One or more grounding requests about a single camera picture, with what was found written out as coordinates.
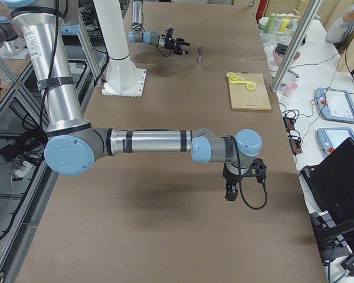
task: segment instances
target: pink bowl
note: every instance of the pink bowl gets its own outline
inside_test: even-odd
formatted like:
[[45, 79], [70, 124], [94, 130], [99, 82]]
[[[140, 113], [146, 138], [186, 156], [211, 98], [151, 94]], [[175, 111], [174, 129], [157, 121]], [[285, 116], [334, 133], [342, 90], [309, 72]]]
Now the pink bowl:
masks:
[[[280, 65], [282, 64], [283, 54], [278, 53], [278, 52], [276, 51], [276, 48], [277, 48], [277, 47], [275, 47], [274, 50], [273, 50], [274, 62], [275, 62], [278, 66], [280, 66]], [[296, 52], [295, 57], [294, 57], [294, 60], [291, 62], [290, 65], [294, 64], [294, 63], [299, 59], [299, 57], [300, 57], [300, 53], [299, 53], [299, 52]]]

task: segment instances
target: person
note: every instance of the person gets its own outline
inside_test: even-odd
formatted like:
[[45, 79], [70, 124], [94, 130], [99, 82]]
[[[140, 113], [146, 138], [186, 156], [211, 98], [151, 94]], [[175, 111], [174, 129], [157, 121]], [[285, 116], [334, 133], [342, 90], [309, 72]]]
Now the person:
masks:
[[331, 42], [339, 51], [346, 49], [348, 38], [354, 31], [354, 5], [345, 11], [343, 16], [329, 28], [326, 41]]
[[351, 33], [354, 31], [354, 5], [345, 11], [344, 15], [335, 21], [329, 28], [326, 40], [336, 47], [346, 43]]

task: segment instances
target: metal pole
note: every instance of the metal pole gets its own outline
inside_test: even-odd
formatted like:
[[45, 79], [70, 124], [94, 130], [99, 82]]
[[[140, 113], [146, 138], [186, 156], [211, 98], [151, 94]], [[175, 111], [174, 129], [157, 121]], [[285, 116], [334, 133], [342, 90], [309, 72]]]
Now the metal pole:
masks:
[[281, 66], [278, 68], [278, 71], [274, 77], [273, 82], [271, 83], [271, 91], [276, 92], [277, 89], [279, 88], [280, 83], [282, 82], [282, 79], [284, 75], [287, 72], [287, 69], [289, 68], [296, 51], [298, 50], [301, 41], [303, 40], [314, 16], [317, 13], [317, 10], [319, 10], [321, 3], [323, 0], [311, 0], [308, 4], [308, 7], [306, 9], [306, 12], [304, 13], [300, 25], [298, 26], [298, 29], [295, 33], [295, 36], [291, 40], [291, 43], [286, 51], [286, 54], [283, 57], [283, 61]]
[[83, 51], [85, 53], [85, 56], [87, 57], [87, 61], [89, 64], [90, 69], [92, 70], [94, 79], [97, 80], [99, 79], [100, 76], [100, 67], [97, 62], [97, 58], [94, 55], [93, 52], [93, 47], [92, 44], [89, 40], [88, 32], [85, 29], [83, 17], [81, 16], [80, 11], [78, 12], [78, 24], [80, 26], [80, 29], [78, 31], [78, 38], [80, 40], [81, 46], [83, 47]]
[[4, 79], [6, 79], [11, 84], [16, 82], [16, 76], [12, 72], [12, 70], [8, 67], [5, 61], [0, 57], [0, 73], [3, 75]]

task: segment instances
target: wire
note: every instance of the wire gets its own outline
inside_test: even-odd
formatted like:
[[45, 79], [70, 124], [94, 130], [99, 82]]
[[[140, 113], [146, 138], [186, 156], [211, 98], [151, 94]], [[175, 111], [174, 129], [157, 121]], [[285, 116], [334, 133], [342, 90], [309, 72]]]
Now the wire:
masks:
[[[333, 83], [333, 80], [335, 79], [335, 74], [336, 74], [337, 71], [338, 71], [339, 64], [340, 64], [340, 61], [338, 61], [336, 71], [333, 73], [332, 79], [331, 79], [331, 81], [330, 81], [330, 84], [329, 84], [329, 86], [325, 89], [325, 91], [323, 92], [323, 94], [320, 95], [319, 97], [316, 97], [316, 98], [314, 98], [314, 99], [311, 99], [310, 102], [315, 101], [315, 100], [319, 99], [320, 97], [323, 97], [323, 96], [326, 95], [327, 91], [330, 89], [330, 86], [331, 86], [332, 83]], [[305, 138], [305, 136], [308, 134], [309, 129], [311, 128], [311, 126], [314, 124], [314, 122], [316, 122], [316, 121], [319, 119], [319, 117], [320, 117], [321, 112], [323, 111], [323, 109], [324, 109], [324, 107], [322, 107], [322, 108], [320, 109], [319, 114], [317, 115], [316, 119], [314, 119], [313, 122], [309, 124], [306, 133], [305, 133], [304, 136], [301, 138], [301, 143], [300, 143], [301, 145], [303, 145], [304, 138]]]
[[6, 32], [5, 29], [3, 29], [3, 27], [0, 26], [0, 29], [5, 33], [5, 36], [6, 36], [5, 40], [8, 40], [9, 39], [9, 34]]
[[335, 251], [337, 250], [337, 248], [339, 247], [339, 245], [344, 242], [345, 239], [342, 239], [341, 241], [339, 241], [332, 249], [332, 251], [330, 252], [330, 255], [329, 255], [329, 261], [328, 261], [328, 283], [330, 283], [330, 263], [332, 262], [333, 259], [333, 256], [335, 254]]
[[[55, 20], [55, 38], [54, 38], [54, 46], [53, 46], [53, 50], [51, 52], [51, 59], [50, 59], [50, 66], [48, 69], [48, 76], [47, 79], [51, 79], [51, 75], [53, 73], [53, 68], [54, 68], [54, 60], [55, 60], [55, 53], [57, 52], [57, 45], [58, 45], [58, 31], [59, 31], [59, 16], [57, 15], [57, 11], [59, 10], [59, 0], [56, 0], [55, 3], [55, 11], [56, 11], [56, 20]], [[46, 133], [43, 131], [43, 126], [42, 126], [42, 117], [43, 117], [43, 110], [45, 107], [45, 101], [46, 98], [48, 96], [48, 92], [49, 92], [49, 88], [45, 88], [44, 92], [43, 92], [43, 97], [42, 97], [42, 103], [41, 103], [41, 111], [40, 111], [40, 130], [41, 133], [45, 136], [45, 138], [47, 138]]]
[[[239, 154], [238, 147], [237, 147], [237, 142], [236, 142], [236, 139], [233, 136], [229, 135], [229, 137], [231, 138], [231, 140], [233, 141], [233, 143], [235, 145], [236, 156], [237, 156], [237, 165], [238, 165], [238, 175], [241, 176], [241, 161], [240, 161], [240, 154]], [[244, 193], [242, 191], [242, 186], [239, 183], [239, 191], [240, 191], [241, 199], [245, 203], [245, 205], [248, 206], [250, 209], [260, 210], [260, 209], [264, 208], [265, 205], [267, 204], [267, 191], [266, 191], [265, 180], [262, 180], [262, 188], [263, 188], [264, 194], [265, 194], [265, 201], [264, 201], [264, 203], [261, 206], [255, 207], [255, 206], [250, 205], [247, 202], [247, 200], [245, 199]]]
[[311, 65], [311, 66], [316, 66], [316, 65], [320, 65], [321, 63], [324, 63], [324, 62], [327, 62], [327, 61], [330, 61], [331, 59], [333, 59], [338, 53], [336, 53], [335, 55], [333, 55], [332, 57], [330, 57], [329, 59], [326, 59], [324, 61], [321, 61], [319, 63], [312, 63], [312, 64], [302, 64], [302, 65], [295, 65], [294, 67], [290, 67], [290, 69], [293, 69], [293, 68], [296, 68], [296, 67], [301, 67], [301, 66], [308, 66], [308, 65]]
[[11, 102], [11, 104], [9, 105], [9, 108], [15, 113], [15, 115], [21, 119], [22, 123], [21, 123], [21, 126], [26, 129], [26, 130], [32, 130], [32, 129], [36, 129], [37, 126], [34, 125], [35, 124], [35, 121], [30, 117], [30, 115], [28, 113], [26, 113], [24, 116], [22, 114], [19, 113], [19, 111], [12, 105], [12, 103], [18, 103], [18, 101], [13, 101]]
[[7, 164], [9, 164], [9, 162], [1, 162], [1, 161], [0, 161], [0, 164], [1, 164], [1, 165], [7, 165]]
[[287, 110], [286, 105], [284, 105], [284, 104], [283, 104], [283, 103], [281, 103], [281, 102], [278, 102], [278, 103], [284, 107], [284, 111], [286, 111], [286, 110]]
[[11, 202], [11, 200], [13, 199], [13, 195], [14, 195], [14, 185], [13, 185], [13, 173], [14, 170], [11, 173], [11, 186], [12, 186], [12, 194], [11, 194], [11, 198], [9, 199], [9, 201], [6, 203], [4, 209], [1, 211], [1, 214], [4, 213], [4, 211], [6, 210], [6, 208], [8, 207], [9, 203]]
[[[349, 68], [348, 60], [347, 60], [347, 58], [346, 58], [347, 53], [348, 53], [348, 47], [346, 47], [346, 49], [345, 49], [345, 51], [344, 51], [343, 57], [344, 57], [344, 59], [345, 59], [346, 68], [348, 69], [349, 73], [351, 74], [352, 72], [351, 72], [351, 70], [350, 70], [350, 68]], [[353, 86], [354, 86], [354, 76], [353, 76], [353, 75], [352, 75], [352, 84], [353, 84]]]
[[347, 273], [344, 272], [339, 278], [337, 278], [333, 283], [338, 283], [340, 282], [345, 276], [347, 276]]
[[265, 184], [265, 180], [262, 181], [262, 188], [264, 190], [264, 194], [265, 194], [265, 201], [264, 203], [261, 205], [261, 206], [258, 206], [258, 207], [255, 207], [255, 206], [251, 206], [247, 200], [245, 199], [245, 196], [242, 192], [242, 187], [240, 185], [240, 195], [241, 195], [241, 198], [242, 198], [242, 201], [245, 203], [246, 206], [248, 206], [250, 209], [253, 209], [253, 210], [260, 210], [262, 208], [265, 207], [265, 205], [267, 204], [267, 191], [266, 191], [266, 184]]
[[[40, 169], [40, 164], [41, 164], [41, 163], [39, 163], [39, 164], [36, 166], [36, 168], [35, 168], [35, 170], [34, 170], [34, 172], [33, 172], [33, 175], [31, 176], [30, 180], [33, 181], [34, 178], [35, 178], [35, 176], [38, 174], [38, 171], [39, 171], [39, 169]], [[17, 213], [19, 212], [19, 209], [21, 208], [22, 204], [24, 203], [24, 201], [25, 201], [25, 199], [26, 199], [26, 197], [27, 197], [27, 194], [28, 194], [29, 191], [30, 191], [31, 185], [32, 185], [32, 182], [29, 182], [29, 185], [28, 185], [27, 189], [25, 190], [25, 192], [22, 194], [22, 198], [21, 198], [21, 200], [19, 201], [19, 203], [18, 203], [16, 209], [14, 210], [14, 212], [11, 213], [11, 214], [12, 214], [11, 221], [10, 221], [10, 223], [8, 224], [8, 227], [7, 227], [4, 231], [2, 231], [2, 234], [1, 234], [1, 236], [0, 236], [0, 241], [1, 241], [2, 239], [4, 239], [4, 237], [5, 237], [5, 236], [9, 233], [9, 231], [11, 230], [11, 228], [12, 228], [12, 226], [13, 226], [13, 223], [14, 223], [14, 219], [16, 218]]]
[[98, 49], [95, 49], [95, 48], [92, 48], [93, 50], [99, 52], [99, 53], [103, 53], [103, 54], [107, 54], [107, 51], [101, 51], [101, 50], [98, 50]]
[[161, 55], [163, 55], [164, 57], [168, 58], [172, 55], [172, 50], [169, 50], [169, 54], [165, 55], [160, 49], [159, 47], [156, 46], [156, 49], [159, 50], [159, 52], [161, 53]]

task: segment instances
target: metal base plate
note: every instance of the metal base plate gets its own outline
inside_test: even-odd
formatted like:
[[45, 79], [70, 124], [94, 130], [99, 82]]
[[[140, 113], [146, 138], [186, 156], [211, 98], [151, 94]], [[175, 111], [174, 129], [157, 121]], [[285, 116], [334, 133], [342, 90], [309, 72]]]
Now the metal base plate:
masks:
[[142, 80], [134, 82], [130, 87], [123, 89], [122, 91], [116, 91], [115, 88], [110, 85], [110, 81], [107, 81], [102, 88], [102, 94], [104, 96], [129, 96], [129, 97], [141, 97], [143, 94], [144, 84], [146, 81], [147, 70], [138, 69], [142, 72]]
[[2, 46], [0, 48], [0, 57], [3, 59], [19, 59], [19, 60], [23, 60], [26, 59], [26, 57], [28, 56], [29, 52], [27, 49], [22, 50], [19, 53], [9, 53], [5, 46]]

